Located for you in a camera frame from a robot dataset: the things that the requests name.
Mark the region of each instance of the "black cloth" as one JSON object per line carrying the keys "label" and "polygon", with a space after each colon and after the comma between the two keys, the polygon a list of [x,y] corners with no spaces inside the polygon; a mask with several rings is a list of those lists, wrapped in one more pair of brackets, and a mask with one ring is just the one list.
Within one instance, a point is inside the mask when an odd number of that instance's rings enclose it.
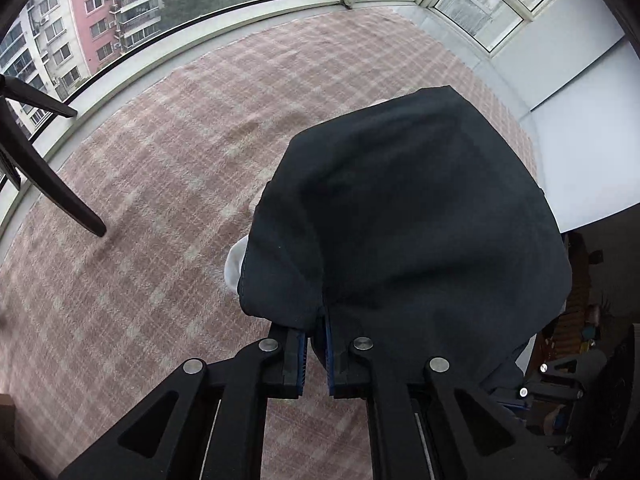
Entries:
{"label": "black cloth", "polygon": [[256,208],[246,314],[311,332],[329,312],[406,377],[446,357],[477,383],[558,315],[571,268],[540,188],[451,87],[296,135]]}

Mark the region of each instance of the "pink building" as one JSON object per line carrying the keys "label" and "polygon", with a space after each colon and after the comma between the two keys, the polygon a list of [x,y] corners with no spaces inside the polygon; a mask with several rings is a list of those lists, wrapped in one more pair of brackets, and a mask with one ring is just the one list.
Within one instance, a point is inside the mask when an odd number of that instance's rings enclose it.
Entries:
{"label": "pink building", "polygon": [[120,55],[116,38],[113,0],[71,0],[73,16],[84,58],[91,74]]}

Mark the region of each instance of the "rug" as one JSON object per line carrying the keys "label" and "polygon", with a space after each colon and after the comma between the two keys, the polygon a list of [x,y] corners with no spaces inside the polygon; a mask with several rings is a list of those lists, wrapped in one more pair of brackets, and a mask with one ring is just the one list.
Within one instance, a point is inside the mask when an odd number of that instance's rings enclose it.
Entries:
{"label": "rug", "polygon": [[[451,85],[535,176],[507,108],[389,9],[270,28],[176,69],[102,124],[60,171],[107,225],[96,238],[40,198],[0,269],[0,391],[17,447],[57,474],[182,361],[265,336],[225,287],[248,205],[296,133],[423,87]],[[361,400],[333,400],[309,355],[305,395],[270,401],[265,479],[372,478]]]}

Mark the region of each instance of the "silver screw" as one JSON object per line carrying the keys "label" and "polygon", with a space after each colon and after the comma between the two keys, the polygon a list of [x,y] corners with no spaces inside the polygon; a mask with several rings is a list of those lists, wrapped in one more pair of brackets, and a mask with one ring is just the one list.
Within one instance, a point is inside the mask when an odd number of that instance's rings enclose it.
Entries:
{"label": "silver screw", "polygon": [[368,337],[357,337],[353,340],[353,345],[358,350],[371,350],[373,348],[373,341]]}
{"label": "silver screw", "polygon": [[182,365],[182,369],[189,375],[197,374],[202,370],[202,361],[200,359],[189,359]]}
{"label": "silver screw", "polygon": [[446,372],[449,370],[449,361],[447,361],[444,357],[434,357],[431,361],[429,361],[429,368],[434,372],[439,374]]}
{"label": "silver screw", "polygon": [[258,343],[258,348],[263,352],[273,352],[278,349],[278,342],[275,339],[263,339]]}

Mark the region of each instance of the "white wall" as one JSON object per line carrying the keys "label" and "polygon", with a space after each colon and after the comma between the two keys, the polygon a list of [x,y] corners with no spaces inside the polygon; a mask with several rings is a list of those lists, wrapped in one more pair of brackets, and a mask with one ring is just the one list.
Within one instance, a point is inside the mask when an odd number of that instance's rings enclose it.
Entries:
{"label": "white wall", "polygon": [[555,0],[508,41],[492,64],[533,109],[622,36],[602,0]]}
{"label": "white wall", "polygon": [[640,203],[640,60],[612,49],[532,113],[562,232]]}

